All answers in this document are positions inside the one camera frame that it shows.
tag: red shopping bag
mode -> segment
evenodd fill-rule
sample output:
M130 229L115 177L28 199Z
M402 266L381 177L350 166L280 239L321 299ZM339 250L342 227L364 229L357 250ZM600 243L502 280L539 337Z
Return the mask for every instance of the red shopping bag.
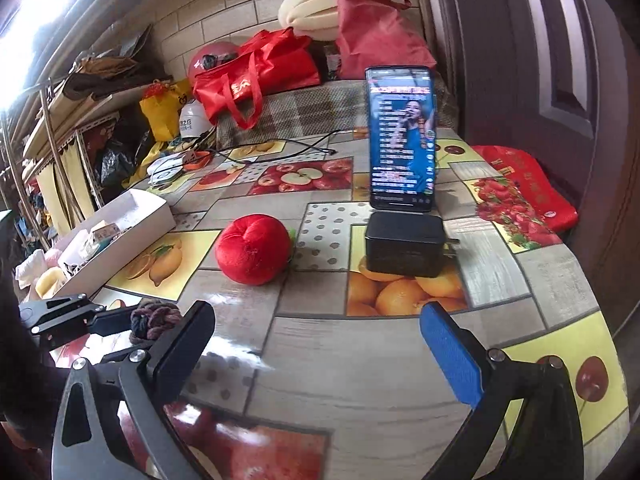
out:
M556 233L578 223L578 212L546 179L529 153L503 146L472 146L496 171L516 184L542 221Z
M410 6L409 0L338 0L340 78L364 79L370 66L436 66L427 42L400 13Z
M236 123L253 128L262 112L262 96L320 84L320 75L306 47L308 36L296 36L293 28L261 30L238 49L238 57L198 74L193 95L202 103L210 121L229 110ZM236 103L251 97L254 111L244 118Z

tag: plaid cloth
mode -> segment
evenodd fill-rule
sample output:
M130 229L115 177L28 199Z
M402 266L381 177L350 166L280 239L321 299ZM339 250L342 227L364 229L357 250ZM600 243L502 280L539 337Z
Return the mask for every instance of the plaid cloth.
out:
M438 102L438 126L456 129L458 107L444 81L436 73L434 88ZM247 116L252 104L244 101L239 110ZM367 92L364 81L331 81L322 86L302 88L264 97L264 108L251 130L238 128L228 112L218 117L216 144L219 150L265 142L324 135L334 130L351 130L367 125Z

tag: fruit print tablecloth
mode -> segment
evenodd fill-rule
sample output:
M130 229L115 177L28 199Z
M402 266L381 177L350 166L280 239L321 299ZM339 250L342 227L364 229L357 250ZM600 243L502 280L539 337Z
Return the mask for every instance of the fruit print tablecloth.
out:
M417 316L430 299L486 347L518 360L564 360L585 478L596 478L617 451L628 432L624 379L575 257L453 131L439 130L437 143L433 214L461 241L437 278L367 269L369 139L362 133L318 144L335 155L298 154L291 143L245 148L242 164L217 157L162 195L175 232L94 301L115 308L159 297L183 312L196 300L212 304L214 337L182 399L166 411L213 478L421 478L468 413L420 336ZM228 280L212 251L221 229L253 213L296 233L289 269L258 287ZM96 362L128 345L126 333L92 335L56 356L61 366L79 354ZM519 409L510 406L481 472L497 463ZM126 409L120 418L140 467L157 473Z

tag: white helmet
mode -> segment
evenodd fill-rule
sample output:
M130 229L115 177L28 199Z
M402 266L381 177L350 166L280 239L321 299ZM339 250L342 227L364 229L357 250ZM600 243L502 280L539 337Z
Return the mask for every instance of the white helmet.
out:
M208 132L211 126L201 102L192 99L184 105L180 112L180 136L183 139L199 137Z

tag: phone screen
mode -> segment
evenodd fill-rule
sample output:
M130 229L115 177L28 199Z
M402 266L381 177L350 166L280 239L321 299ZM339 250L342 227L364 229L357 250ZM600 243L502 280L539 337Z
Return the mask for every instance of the phone screen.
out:
M428 211L435 181L431 73L427 67L372 67L366 75L371 205Z

